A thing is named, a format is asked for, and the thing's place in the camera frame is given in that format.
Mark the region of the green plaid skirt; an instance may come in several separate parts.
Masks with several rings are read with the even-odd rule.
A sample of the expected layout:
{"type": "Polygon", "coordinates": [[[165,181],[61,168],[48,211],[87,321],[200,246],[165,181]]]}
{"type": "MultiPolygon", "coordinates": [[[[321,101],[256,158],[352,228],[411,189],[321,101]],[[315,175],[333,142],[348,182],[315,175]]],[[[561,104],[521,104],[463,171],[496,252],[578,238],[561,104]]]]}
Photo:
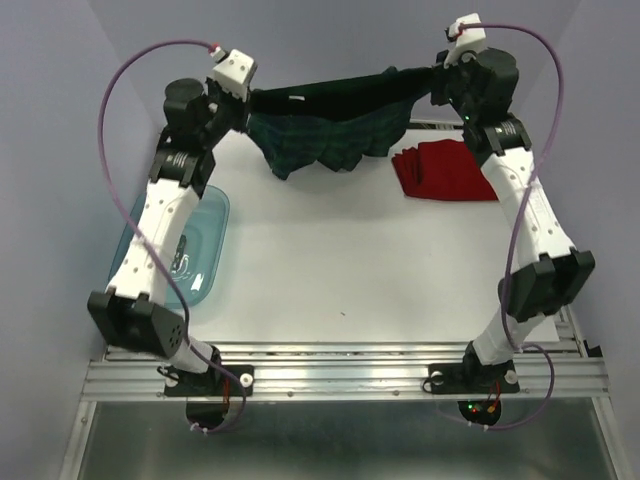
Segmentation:
{"type": "Polygon", "coordinates": [[[375,75],[256,89],[246,133],[281,180],[316,162],[349,172],[364,156],[388,154],[432,82],[431,67],[391,66],[375,75]]]}

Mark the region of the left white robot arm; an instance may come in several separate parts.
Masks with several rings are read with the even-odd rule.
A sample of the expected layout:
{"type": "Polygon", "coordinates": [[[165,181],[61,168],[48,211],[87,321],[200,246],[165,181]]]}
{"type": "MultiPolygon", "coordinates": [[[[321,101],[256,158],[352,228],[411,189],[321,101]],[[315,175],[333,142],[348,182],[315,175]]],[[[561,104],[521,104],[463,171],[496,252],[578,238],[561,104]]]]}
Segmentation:
{"type": "Polygon", "coordinates": [[[207,79],[180,79],[165,89],[166,125],[158,141],[140,218],[125,257],[104,291],[87,307],[107,344],[167,360],[199,393],[215,392],[224,369],[218,350],[190,337],[189,315],[165,305],[177,287],[169,269],[216,162],[214,147],[243,130],[247,98],[207,79]]]}

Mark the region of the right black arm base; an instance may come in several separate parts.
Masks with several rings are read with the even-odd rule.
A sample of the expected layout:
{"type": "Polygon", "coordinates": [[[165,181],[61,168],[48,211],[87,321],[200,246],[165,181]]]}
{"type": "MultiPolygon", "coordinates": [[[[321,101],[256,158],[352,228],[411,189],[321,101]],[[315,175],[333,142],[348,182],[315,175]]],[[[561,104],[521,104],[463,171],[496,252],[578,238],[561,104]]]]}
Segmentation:
{"type": "Polygon", "coordinates": [[[504,394],[520,392],[518,375],[512,360],[496,365],[483,365],[469,343],[459,362],[439,362],[427,366],[427,377],[421,389],[432,395],[462,395],[458,409],[471,425],[489,429],[502,414],[504,394]]]}

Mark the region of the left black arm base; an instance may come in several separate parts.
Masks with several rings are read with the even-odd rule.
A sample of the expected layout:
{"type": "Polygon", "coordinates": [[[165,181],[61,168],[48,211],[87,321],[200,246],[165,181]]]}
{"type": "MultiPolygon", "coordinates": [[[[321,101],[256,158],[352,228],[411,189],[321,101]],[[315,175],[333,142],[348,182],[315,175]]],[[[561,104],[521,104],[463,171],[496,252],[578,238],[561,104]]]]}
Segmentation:
{"type": "Polygon", "coordinates": [[[192,431],[207,435],[229,430],[241,415],[244,397],[253,394],[252,365],[226,365],[226,368],[237,381],[215,370],[196,374],[173,366],[156,368],[164,379],[163,395],[187,399],[185,416],[192,431]]]}

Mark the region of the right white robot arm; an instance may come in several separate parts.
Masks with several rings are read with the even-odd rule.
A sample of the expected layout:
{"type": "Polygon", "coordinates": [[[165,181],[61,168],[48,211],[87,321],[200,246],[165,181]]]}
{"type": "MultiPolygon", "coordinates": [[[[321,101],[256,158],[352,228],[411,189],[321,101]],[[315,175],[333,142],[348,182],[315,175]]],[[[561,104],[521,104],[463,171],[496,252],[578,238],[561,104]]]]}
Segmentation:
{"type": "Polygon", "coordinates": [[[463,142],[495,193],[512,233],[498,309],[458,363],[429,367],[434,392],[482,390],[513,374],[513,357],[531,332],[570,304],[595,268],[564,232],[534,175],[531,140],[510,111],[519,79],[502,50],[465,49],[436,57],[431,101],[450,105],[463,122],[463,142]]]}

